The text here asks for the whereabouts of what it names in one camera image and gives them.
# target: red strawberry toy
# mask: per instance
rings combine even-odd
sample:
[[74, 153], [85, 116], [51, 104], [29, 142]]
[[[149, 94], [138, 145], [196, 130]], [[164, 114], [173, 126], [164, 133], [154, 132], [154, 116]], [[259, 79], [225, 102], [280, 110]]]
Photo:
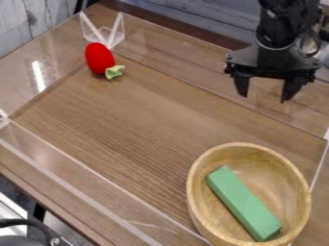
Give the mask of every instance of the red strawberry toy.
[[86, 62], [95, 74], [106, 74], [108, 68], [116, 66], [116, 57], [112, 50], [99, 42], [93, 42], [85, 50]]

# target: small green object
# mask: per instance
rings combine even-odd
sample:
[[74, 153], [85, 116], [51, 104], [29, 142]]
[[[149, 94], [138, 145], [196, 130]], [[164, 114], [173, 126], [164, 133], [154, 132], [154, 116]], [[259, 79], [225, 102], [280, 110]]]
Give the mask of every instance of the small green object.
[[271, 240], [283, 224], [231, 168], [217, 169], [208, 177], [208, 184], [256, 241]]
[[121, 70], [125, 68], [126, 68], [125, 65], [116, 65], [114, 67], [108, 68], [106, 70], [108, 79], [112, 80], [114, 77], [121, 76], [122, 75]]

